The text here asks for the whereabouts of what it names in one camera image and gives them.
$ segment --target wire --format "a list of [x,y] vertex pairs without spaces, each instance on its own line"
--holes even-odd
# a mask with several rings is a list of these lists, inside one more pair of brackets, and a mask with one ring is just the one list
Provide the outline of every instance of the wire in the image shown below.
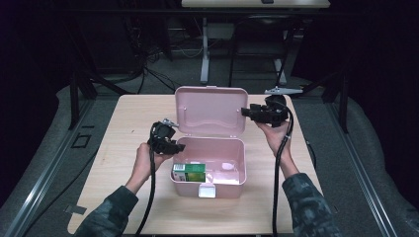
[[90,162],[96,157],[96,154],[98,153],[98,149],[93,153],[93,155],[89,158],[89,160],[86,162],[86,164],[83,166],[83,169],[77,174],[77,176],[56,196],[42,211],[41,213],[32,221],[32,223],[28,226],[28,228],[25,230],[24,234],[22,236],[26,236],[29,231],[34,227],[34,225],[40,220],[40,218],[46,213],[47,210],[59,199],[61,196],[71,187],[71,185],[74,184],[74,182],[80,177],[80,175],[83,173],[83,171],[86,169],[87,165],[89,165]]
[[311,152],[311,155],[312,155],[311,156],[311,161],[313,163],[314,170],[315,170],[317,168],[317,157],[315,156],[314,149],[313,149],[311,143],[308,140],[305,141],[305,144],[307,144],[307,147]]
[[150,189],[150,196],[148,198],[148,204],[147,204],[147,208],[145,210],[145,213],[142,217],[141,223],[139,224],[138,229],[135,232],[135,236],[139,236],[139,234],[141,233],[142,229],[144,228],[145,222],[147,221],[148,218],[148,214],[150,213],[151,210],[151,206],[153,205],[153,201],[154,201],[154,194],[155,194],[155,190],[156,190],[156,164],[154,162],[154,150],[153,150],[153,131],[154,128],[156,127],[157,122],[155,122],[153,124],[153,126],[150,129],[150,150],[149,150],[149,155],[150,155],[150,172],[151,172],[151,189]]
[[291,138],[291,134],[293,133],[293,113],[291,110],[279,102],[274,102],[276,104],[281,105],[284,107],[284,110],[288,112],[290,115],[290,122],[287,127],[287,133],[284,136],[283,141],[281,142],[280,147],[278,148],[278,152],[275,159],[275,175],[274,175],[274,204],[272,208],[272,232],[274,237],[278,236],[277,231],[277,212],[278,212],[278,193],[279,193],[279,186],[280,186],[280,164],[281,164],[281,155],[284,151],[284,147],[286,146],[288,140]]

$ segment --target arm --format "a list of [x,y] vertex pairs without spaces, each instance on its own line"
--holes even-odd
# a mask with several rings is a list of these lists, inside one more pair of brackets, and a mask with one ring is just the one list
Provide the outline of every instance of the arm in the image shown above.
[[[74,236],[120,236],[126,229],[128,216],[138,198],[136,193],[148,180],[150,173],[149,146],[142,143],[136,150],[131,176],[125,186],[120,186],[94,209],[77,228]],[[156,170],[171,156],[154,153]]]
[[[269,127],[256,122],[265,133],[274,156],[287,133],[288,122],[279,127]],[[285,181],[283,189],[290,204],[295,236],[342,236],[332,212],[324,198],[308,176],[300,173],[291,155],[291,140],[284,147],[280,162]]]

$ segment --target pink plastic box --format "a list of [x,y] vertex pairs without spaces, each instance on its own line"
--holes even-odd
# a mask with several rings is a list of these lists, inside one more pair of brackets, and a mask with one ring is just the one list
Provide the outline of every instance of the pink plastic box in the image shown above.
[[237,135],[244,131],[247,92],[238,88],[181,87],[176,91],[178,143],[185,150],[173,163],[206,164],[206,181],[173,183],[179,196],[239,198],[246,181],[245,147]]

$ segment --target chair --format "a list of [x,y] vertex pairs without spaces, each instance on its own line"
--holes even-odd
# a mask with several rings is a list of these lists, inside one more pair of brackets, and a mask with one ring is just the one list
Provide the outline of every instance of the chair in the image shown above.
[[[280,78],[284,71],[293,35],[300,25],[299,18],[288,15],[252,15],[240,19],[235,24],[232,36],[228,86],[231,87],[233,72],[276,72],[276,86],[280,86]],[[256,59],[271,58],[274,67],[275,60],[280,60],[281,67],[278,69],[277,66],[275,70],[264,71],[259,68],[258,70],[234,69],[234,60],[243,56]]]

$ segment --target wooden table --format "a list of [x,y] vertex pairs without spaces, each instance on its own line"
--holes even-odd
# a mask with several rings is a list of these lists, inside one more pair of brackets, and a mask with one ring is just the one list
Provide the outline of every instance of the wooden table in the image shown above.
[[[266,95],[249,95],[249,104],[265,104]],[[293,111],[290,98],[289,108]],[[294,114],[292,153],[296,165],[320,189],[310,155]],[[148,139],[152,124],[164,118],[176,121],[173,95],[121,96],[103,138],[77,205],[86,207],[84,215],[73,214],[68,231],[74,233],[82,220],[104,198],[129,178],[140,142]],[[174,139],[183,136],[180,131]],[[179,197],[170,179],[172,161],[166,161],[156,175],[154,203],[142,234],[268,234],[272,233],[272,203],[275,159],[265,136],[246,119],[239,136],[245,143],[247,181],[240,198]],[[138,204],[129,217],[125,234],[137,230],[148,202],[148,181],[138,192]],[[280,189],[278,230],[292,233],[288,201]]]

